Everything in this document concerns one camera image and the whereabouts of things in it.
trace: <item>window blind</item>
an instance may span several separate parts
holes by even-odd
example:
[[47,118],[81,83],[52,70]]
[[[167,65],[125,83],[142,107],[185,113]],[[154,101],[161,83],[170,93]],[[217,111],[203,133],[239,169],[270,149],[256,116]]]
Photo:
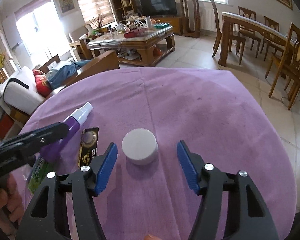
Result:
[[33,0],[25,6],[22,6],[18,11],[14,13],[16,16],[16,20],[19,20],[21,17],[25,16],[28,13],[31,13],[33,10],[48,2],[51,2],[51,0]]
[[114,15],[112,12],[110,0],[78,0],[80,10],[86,24],[91,24],[89,20],[102,13],[106,18],[103,25],[114,22]]

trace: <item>television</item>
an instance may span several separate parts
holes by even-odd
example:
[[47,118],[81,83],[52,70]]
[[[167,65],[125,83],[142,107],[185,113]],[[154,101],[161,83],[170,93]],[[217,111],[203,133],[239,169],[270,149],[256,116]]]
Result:
[[135,0],[138,13],[145,16],[177,15],[176,0]]

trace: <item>purple spray bottle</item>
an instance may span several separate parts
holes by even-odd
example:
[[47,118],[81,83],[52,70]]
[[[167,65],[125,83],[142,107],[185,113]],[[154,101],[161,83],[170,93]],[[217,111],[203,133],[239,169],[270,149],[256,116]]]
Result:
[[82,107],[75,110],[63,121],[63,123],[65,123],[69,127],[67,137],[41,148],[40,155],[47,162],[54,163],[58,158],[60,158],[61,150],[80,129],[80,126],[87,120],[87,116],[92,109],[92,105],[89,102],[87,102]]

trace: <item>hand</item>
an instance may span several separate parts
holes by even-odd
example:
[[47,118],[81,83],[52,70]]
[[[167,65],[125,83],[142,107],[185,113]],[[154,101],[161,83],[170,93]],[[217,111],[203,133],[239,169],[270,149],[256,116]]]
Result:
[[[22,198],[17,190],[16,181],[11,174],[9,174],[7,180],[7,189],[8,192],[6,192],[3,189],[0,189],[0,209],[6,205],[8,210],[11,212],[11,214],[9,215],[10,221],[18,221],[18,224],[20,224],[20,221],[24,214],[24,208],[22,205]],[[1,216],[0,228],[6,235],[13,234],[14,230],[13,228],[11,228],[11,224]]]

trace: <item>metal pin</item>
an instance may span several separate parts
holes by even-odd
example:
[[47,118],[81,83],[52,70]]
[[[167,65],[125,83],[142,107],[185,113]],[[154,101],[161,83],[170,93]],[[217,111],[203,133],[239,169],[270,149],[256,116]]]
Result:
[[88,165],[84,165],[80,168],[81,171],[85,172],[85,171],[88,171],[90,170],[90,167]]
[[242,177],[247,177],[248,173],[246,171],[239,171],[239,175]]
[[204,168],[207,170],[207,171],[212,171],[214,169],[214,166],[211,164],[211,163],[207,163]]
[[56,173],[53,172],[53,171],[51,171],[51,172],[49,172],[49,173],[47,174],[47,177],[48,177],[49,179],[52,179],[55,175],[56,175]]

